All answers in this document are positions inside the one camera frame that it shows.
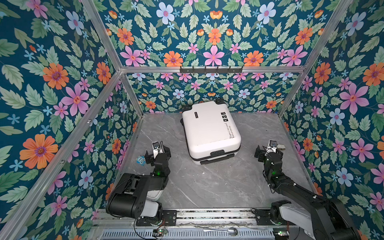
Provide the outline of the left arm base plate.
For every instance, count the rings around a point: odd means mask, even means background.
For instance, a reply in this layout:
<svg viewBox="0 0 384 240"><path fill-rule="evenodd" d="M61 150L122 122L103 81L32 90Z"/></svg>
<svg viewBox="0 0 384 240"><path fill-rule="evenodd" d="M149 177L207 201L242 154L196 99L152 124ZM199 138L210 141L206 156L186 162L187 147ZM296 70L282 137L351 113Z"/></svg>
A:
<svg viewBox="0 0 384 240"><path fill-rule="evenodd" d="M140 217L136 220L138 227L159 227L160 225L176 226L177 210L162 210L154 217Z"/></svg>

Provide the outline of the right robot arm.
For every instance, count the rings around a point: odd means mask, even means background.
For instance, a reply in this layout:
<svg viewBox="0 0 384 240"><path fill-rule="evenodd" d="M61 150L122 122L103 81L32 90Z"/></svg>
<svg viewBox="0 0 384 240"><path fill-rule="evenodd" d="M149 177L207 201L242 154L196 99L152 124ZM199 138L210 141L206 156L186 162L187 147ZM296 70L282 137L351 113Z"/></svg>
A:
<svg viewBox="0 0 384 240"><path fill-rule="evenodd" d="M283 149L277 141L270 140L267 146L258 146L255 151L255 158L263 163L263 176L271 192L288 198L272 203L271 221L274 224L291 222L315 240L361 239L340 200L315 194L283 173Z"/></svg>

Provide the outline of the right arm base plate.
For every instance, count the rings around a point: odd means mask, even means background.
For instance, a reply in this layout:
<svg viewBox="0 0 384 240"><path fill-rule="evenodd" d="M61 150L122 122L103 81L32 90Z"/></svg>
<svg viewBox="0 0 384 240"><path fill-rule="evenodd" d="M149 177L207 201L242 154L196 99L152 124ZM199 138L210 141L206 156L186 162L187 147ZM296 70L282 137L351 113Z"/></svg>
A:
<svg viewBox="0 0 384 240"><path fill-rule="evenodd" d="M280 215L280 212L276 208L270 209L251 209L252 214L255 215L255 219L258 225L281 225L283 219Z"/></svg>

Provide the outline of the black suitcase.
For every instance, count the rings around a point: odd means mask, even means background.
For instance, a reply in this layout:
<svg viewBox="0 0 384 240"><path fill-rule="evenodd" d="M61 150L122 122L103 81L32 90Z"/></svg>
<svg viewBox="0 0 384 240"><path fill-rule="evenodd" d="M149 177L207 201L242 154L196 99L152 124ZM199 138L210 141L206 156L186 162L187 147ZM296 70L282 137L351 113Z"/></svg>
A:
<svg viewBox="0 0 384 240"><path fill-rule="evenodd" d="M233 158L241 148L242 137L223 99L185 107L181 124L196 165Z"/></svg>

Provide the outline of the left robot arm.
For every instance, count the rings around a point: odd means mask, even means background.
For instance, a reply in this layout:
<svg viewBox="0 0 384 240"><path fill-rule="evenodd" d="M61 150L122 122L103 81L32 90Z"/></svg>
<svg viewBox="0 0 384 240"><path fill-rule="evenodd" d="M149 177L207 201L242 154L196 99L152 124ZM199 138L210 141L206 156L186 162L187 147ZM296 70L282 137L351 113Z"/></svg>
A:
<svg viewBox="0 0 384 240"><path fill-rule="evenodd" d="M144 158L146 164L154 167L153 172L142 176L124 173L107 200L109 215L155 224L163 220L163 207L157 200L169 180L171 151L162 142L154 142L152 147L153 153L146 153Z"/></svg>

